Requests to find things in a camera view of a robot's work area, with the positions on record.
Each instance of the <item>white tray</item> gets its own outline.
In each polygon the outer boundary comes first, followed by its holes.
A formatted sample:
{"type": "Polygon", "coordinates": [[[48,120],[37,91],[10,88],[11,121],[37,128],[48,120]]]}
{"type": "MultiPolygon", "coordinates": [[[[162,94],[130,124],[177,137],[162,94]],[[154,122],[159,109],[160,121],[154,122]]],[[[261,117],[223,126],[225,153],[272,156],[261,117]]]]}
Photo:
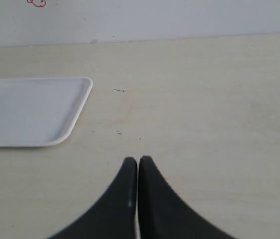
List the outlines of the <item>white tray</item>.
{"type": "Polygon", "coordinates": [[[0,147],[45,147],[71,133],[89,78],[0,79],[0,147]]]}

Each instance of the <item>table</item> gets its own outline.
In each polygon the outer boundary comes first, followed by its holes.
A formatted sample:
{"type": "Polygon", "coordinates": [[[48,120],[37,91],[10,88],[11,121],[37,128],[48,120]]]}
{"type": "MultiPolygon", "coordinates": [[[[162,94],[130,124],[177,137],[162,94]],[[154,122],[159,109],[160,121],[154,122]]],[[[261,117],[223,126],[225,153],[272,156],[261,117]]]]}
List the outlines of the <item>table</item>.
{"type": "Polygon", "coordinates": [[[94,82],[71,136],[0,148],[0,238],[64,228],[142,155],[221,229],[280,238],[280,34],[0,48],[0,78],[67,76],[94,82]]]}

